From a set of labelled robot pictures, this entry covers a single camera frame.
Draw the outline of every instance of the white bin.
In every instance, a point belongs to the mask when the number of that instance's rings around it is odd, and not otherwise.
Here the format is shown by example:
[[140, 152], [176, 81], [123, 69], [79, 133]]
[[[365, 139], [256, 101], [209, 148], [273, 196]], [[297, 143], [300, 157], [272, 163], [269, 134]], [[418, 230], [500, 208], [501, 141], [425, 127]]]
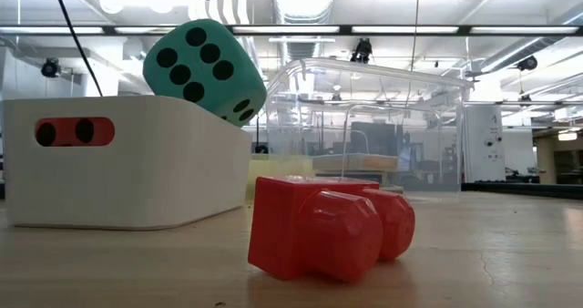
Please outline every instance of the white bin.
[[[5, 188], [14, 225], [163, 229], [241, 206], [251, 136], [166, 97], [7, 100]], [[42, 118], [109, 118], [101, 147], [42, 147]]]

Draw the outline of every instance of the red plastic block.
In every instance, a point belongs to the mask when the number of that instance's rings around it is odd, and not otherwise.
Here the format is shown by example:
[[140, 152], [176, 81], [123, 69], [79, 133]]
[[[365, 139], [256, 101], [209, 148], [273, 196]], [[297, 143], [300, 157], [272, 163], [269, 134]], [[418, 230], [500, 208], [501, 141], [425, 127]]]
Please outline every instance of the red plastic block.
[[411, 243], [413, 209], [378, 189], [366, 180], [257, 178], [249, 263], [283, 280], [322, 272], [349, 282], [395, 258]]
[[415, 230], [415, 213], [409, 201], [401, 195], [382, 190], [366, 189], [362, 194], [373, 202], [383, 223], [383, 246], [380, 258], [393, 260], [405, 252]]

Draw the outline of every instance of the red cylindrical knob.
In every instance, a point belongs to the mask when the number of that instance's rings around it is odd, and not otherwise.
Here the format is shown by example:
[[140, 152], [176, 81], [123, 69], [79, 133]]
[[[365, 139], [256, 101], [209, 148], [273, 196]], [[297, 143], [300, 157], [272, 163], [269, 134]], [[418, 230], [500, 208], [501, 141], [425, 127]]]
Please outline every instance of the red cylindrical knob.
[[363, 195], [373, 202], [383, 223], [383, 246], [380, 258], [393, 260], [411, 245], [415, 230], [415, 214], [409, 201], [401, 195], [366, 189]]
[[354, 281], [378, 260], [383, 225], [364, 197], [323, 190], [299, 215], [303, 263], [308, 269]]

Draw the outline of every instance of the desk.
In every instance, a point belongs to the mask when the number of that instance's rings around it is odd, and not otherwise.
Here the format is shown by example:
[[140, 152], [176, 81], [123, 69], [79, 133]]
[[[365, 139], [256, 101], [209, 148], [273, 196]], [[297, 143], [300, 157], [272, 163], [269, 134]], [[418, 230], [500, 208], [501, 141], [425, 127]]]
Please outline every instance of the desk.
[[583, 202], [436, 195], [409, 195], [411, 249], [355, 284], [249, 266], [250, 206], [165, 231], [14, 229], [0, 207], [0, 306], [580, 306]]

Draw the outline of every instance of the clear plastic container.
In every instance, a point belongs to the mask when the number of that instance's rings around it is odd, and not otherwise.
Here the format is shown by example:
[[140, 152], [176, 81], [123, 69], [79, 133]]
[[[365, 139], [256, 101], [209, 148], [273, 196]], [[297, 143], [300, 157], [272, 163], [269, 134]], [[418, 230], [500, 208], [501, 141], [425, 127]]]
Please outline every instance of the clear plastic container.
[[471, 87], [331, 59], [291, 62], [268, 86], [271, 169], [375, 180], [395, 191], [459, 190], [458, 113]]

